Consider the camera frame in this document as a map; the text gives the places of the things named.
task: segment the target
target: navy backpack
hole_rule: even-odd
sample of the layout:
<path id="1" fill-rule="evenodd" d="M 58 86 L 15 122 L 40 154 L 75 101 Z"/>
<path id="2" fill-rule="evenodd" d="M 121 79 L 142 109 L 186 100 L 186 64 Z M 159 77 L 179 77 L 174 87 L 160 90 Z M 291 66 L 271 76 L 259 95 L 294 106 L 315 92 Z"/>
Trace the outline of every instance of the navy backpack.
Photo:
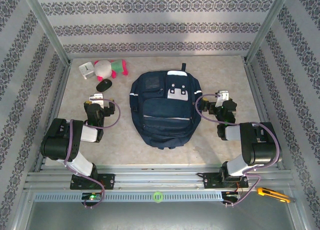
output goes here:
<path id="1" fill-rule="evenodd" d="M 133 123 L 146 144 L 170 149 L 186 144 L 201 117 L 195 101 L 202 95 L 199 81 L 181 71 L 151 71 L 132 84 L 130 107 Z"/>

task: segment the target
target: striped wall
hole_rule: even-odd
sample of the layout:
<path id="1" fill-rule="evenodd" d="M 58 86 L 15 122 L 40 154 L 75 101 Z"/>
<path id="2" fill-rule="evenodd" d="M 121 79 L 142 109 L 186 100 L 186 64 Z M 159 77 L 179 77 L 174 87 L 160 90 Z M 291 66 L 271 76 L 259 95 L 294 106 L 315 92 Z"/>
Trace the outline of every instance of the striped wall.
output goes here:
<path id="1" fill-rule="evenodd" d="M 320 229 L 319 7 L 320 0 L 286 0 L 251 62 L 310 229 Z"/>
<path id="2" fill-rule="evenodd" d="M 39 0 L 70 58 L 242 55 L 274 0 Z"/>
<path id="3" fill-rule="evenodd" d="M 11 225 L 64 69 L 26 0 L 0 0 L 0 229 Z"/>

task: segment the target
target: perforated metal strip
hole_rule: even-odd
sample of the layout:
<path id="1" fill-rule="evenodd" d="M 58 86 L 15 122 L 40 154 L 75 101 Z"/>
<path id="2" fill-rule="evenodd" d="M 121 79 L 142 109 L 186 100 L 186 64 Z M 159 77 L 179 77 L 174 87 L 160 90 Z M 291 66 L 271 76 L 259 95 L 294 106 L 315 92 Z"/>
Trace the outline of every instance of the perforated metal strip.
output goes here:
<path id="1" fill-rule="evenodd" d="M 81 192 L 38 192 L 35 202 L 79 202 Z M 107 192 L 105 202 L 154 202 L 154 192 Z M 222 201 L 220 191 L 163 192 L 163 202 L 173 201 Z"/>

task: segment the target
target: pink plush toy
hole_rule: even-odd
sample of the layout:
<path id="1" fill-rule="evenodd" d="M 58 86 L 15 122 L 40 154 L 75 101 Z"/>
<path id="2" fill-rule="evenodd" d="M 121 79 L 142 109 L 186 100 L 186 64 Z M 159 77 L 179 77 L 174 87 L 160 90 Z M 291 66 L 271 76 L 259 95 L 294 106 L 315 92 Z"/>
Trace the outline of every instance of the pink plush toy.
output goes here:
<path id="1" fill-rule="evenodd" d="M 123 75 L 128 75 L 127 64 L 125 60 L 118 61 L 96 61 L 94 63 L 94 73 L 98 81 L 103 79 L 115 78 L 117 73 L 122 73 Z"/>

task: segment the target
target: wireless mouse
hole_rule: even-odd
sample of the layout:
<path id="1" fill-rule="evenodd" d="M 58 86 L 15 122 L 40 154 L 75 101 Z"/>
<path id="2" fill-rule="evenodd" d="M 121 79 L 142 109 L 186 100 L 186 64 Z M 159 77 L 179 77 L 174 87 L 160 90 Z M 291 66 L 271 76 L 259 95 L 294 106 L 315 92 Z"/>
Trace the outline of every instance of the wireless mouse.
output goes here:
<path id="1" fill-rule="evenodd" d="M 96 86 L 96 90 L 99 92 L 103 92 L 109 89 L 111 86 L 112 86 L 111 80 L 104 79 Z"/>

